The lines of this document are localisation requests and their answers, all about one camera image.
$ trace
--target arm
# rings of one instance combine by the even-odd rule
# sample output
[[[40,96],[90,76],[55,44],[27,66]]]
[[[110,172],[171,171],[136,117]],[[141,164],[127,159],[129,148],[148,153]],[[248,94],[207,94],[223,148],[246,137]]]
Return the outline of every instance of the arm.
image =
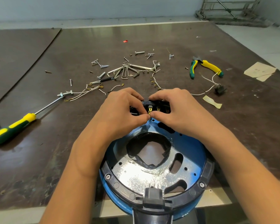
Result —
[[[150,116],[206,146],[220,164],[232,191],[253,224],[280,224],[280,182],[231,131],[187,90],[162,90],[149,99],[170,102],[170,114],[153,111]]]
[[[113,140],[123,137],[150,119],[142,105],[143,99],[131,88],[109,94],[74,142],[40,224],[90,222],[96,178],[107,147]],[[130,106],[135,107],[141,115],[132,116]]]

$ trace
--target torn paper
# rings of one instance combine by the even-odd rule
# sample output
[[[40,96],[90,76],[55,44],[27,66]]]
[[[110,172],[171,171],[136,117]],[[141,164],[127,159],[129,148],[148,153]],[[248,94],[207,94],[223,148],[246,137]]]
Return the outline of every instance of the torn paper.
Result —
[[[222,104],[218,104],[216,103],[212,98],[208,97],[208,96],[204,96],[203,100],[205,100],[207,103],[215,106],[216,108],[220,109],[222,107]]]
[[[276,71],[276,67],[271,67],[266,64],[262,64],[260,62],[256,62],[251,67],[249,67],[244,74],[248,75],[252,78],[256,78],[259,81],[264,82],[267,80],[274,72]]]

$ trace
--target person's right hand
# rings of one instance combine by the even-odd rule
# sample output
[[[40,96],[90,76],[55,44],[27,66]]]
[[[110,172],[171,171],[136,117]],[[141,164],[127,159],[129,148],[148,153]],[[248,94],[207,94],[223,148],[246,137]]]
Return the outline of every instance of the person's right hand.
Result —
[[[170,114],[152,111],[150,116],[179,133],[203,140],[215,136],[220,129],[225,128],[187,90],[160,90],[149,99],[170,103]]]

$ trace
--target hand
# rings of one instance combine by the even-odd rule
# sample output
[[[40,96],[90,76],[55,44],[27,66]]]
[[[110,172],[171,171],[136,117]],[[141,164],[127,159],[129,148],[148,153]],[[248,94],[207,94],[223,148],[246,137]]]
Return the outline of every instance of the hand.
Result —
[[[72,151],[77,151],[75,155],[77,163],[80,163],[80,166],[83,163],[86,165],[79,169],[93,169],[89,164],[91,162],[99,165],[112,141],[127,135],[150,119],[142,100],[144,98],[132,88],[111,92],[108,95],[73,145]],[[133,116],[130,113],[130,106],[136,108],[140,115]]]
[[[171,113],[152,111],[150,116],[163,122],[175,131],[194,137],[207,139],[220,131],[223,126],[187,91],[175,88],[160,90],[149,97],[150,100],[166,100]]]

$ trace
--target pliers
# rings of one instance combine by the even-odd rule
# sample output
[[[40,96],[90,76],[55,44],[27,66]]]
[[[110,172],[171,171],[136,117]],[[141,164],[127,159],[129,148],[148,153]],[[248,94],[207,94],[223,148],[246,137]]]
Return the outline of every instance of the pliers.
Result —
[[[201,65],[203,67],[207,67],[207,68],[211,69],[213,72],[215,72],[217,75],[219,75],[220,78],[223,77],[224,73],[220,70],[220,68],[218,68],[217,66],[209,63],[206,60],[202,60],[200,57],[193,56],[193,61],[191,63],[191,68],[190,68],[191,79],[194,79],[194,77],[195,77],[194,69],[197,66],[198,62],[201,63]]]

